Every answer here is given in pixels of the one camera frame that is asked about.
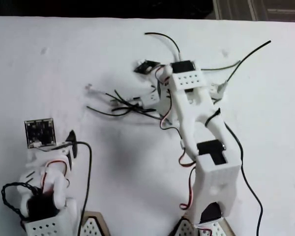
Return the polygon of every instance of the connector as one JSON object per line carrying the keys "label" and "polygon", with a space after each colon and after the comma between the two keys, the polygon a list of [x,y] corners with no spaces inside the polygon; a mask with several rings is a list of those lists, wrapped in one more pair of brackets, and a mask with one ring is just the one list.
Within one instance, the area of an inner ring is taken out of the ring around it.
{"label": "connector", "polygon": [[213,99],[219,100],[223,98],[224,92],[226,90],[228,82],[225,81],[224,83],[218,84],[211,84],[210,87],[210,96]]}

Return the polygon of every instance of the floor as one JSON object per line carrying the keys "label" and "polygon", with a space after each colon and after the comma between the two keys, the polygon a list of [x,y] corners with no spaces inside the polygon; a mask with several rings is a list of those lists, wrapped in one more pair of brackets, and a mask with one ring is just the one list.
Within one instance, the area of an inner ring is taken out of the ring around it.
{"label": "floor", "polygon": [[295,22],[295,0],[213,0],[206,19]]}

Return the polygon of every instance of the circuit board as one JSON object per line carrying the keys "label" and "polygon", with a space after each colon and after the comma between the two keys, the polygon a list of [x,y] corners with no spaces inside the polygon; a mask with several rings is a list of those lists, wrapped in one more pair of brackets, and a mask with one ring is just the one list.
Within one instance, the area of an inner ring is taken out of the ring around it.
{"label": "circuit board", "polygon": [[24,121],[28,148],[34,148],[34,143],[41,142],[41,147],[55,145],[56,135],[54,120],[37,119]]}

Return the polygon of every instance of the dark background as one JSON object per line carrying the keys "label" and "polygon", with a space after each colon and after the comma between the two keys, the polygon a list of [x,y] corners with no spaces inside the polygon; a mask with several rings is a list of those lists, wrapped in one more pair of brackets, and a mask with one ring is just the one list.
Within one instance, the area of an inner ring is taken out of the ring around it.
{"label": "dark background", "polygon": [[0,0],[0,16],[203,19],[212,11],[212,0]]}

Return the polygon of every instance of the white table surface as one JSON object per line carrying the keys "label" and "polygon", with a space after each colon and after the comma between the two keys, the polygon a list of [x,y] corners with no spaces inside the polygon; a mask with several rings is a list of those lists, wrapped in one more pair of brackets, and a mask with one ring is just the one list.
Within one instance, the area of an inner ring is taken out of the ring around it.
{"label": "white table surface", "polygon": [[[264,205],[262,236],[295,235],[295,23],[209,20],[0,18],[0,190],[17,181],[26,162],[23,121],[53,117],[62,141],[71,129],[93,148],[87,210],[102,212],[113,236],[167,235],[187,201],[189,170],[178,165],[175,131],[140,115],[108,118],[85,108],[109,107],[86,96],[101,91],[140,95],[150,84],[132,72],[138,59],[173,60],[172,36],[185,59],[203,67],[228,65],[257,46],[232,78],[222,114],[244,147],[247,178]],[[206,73],[223,81],[230,70]],[[209,139],[197,127],[201,140]],[[83,202],[88,152],[80,147],[69,194]],[[238,236],[253,236],[259,206],[242,176],[228,221]],[[9,200],[18,203],[15,190]],[[0,236],[24,235],[0,196]]]}

